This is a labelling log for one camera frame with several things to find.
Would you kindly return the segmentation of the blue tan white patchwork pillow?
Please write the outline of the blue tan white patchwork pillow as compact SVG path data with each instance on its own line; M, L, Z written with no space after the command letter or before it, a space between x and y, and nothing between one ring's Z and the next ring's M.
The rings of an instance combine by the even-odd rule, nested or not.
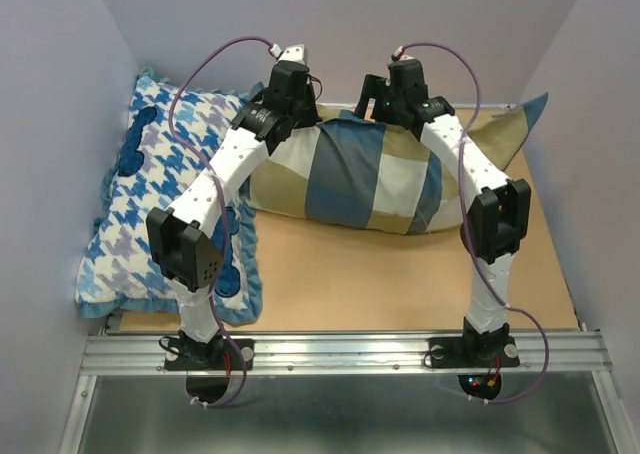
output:
M543 113L542 94L480 122L468 136L505 172ZM256 168L244 189L263 211L355 229L423 234L462 221L454 176L411 132L320 105Z

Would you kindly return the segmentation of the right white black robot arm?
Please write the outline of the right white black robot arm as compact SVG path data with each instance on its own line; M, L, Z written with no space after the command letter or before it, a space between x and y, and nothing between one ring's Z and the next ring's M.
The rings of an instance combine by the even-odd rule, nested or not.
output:
M471 301L460 336L431 339L434 368L516 367L507 321L508 280L527 234L531 188L500 170L465 134L452 105L428 93L420 61L403 56L389 75L365 76L355 115L399 126L430 149L459 188L461 239L473 263Z

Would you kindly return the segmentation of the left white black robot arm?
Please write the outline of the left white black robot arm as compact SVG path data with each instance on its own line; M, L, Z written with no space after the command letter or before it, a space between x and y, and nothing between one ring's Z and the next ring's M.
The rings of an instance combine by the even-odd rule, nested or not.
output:
M147 216L151 258L171 281L179 306L179 334L160 343L171 361L210 368L230 344L212 307L227 248L216 246L212 236L216 225L228 223L228 201L251 173L293 130L318 122L309 73L302 46L286 48L266 88L232 120L204 170L166 209L154 208Z

